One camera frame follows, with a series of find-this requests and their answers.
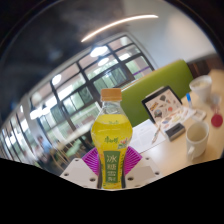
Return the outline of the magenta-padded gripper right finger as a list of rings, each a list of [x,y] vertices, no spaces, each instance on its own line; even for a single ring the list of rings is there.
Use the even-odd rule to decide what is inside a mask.
[[[140,188],[162,177],[161,171],[149,156],[142,156],[132,147],[127,149],[123,168],[125,188]]]

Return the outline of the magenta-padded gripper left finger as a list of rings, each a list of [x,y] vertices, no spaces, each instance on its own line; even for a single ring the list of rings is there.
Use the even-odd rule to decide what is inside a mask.
[[[74,158],[60,177],[84,188],[97,189],[99,174],[98,152],[93,148],[82,158]]]

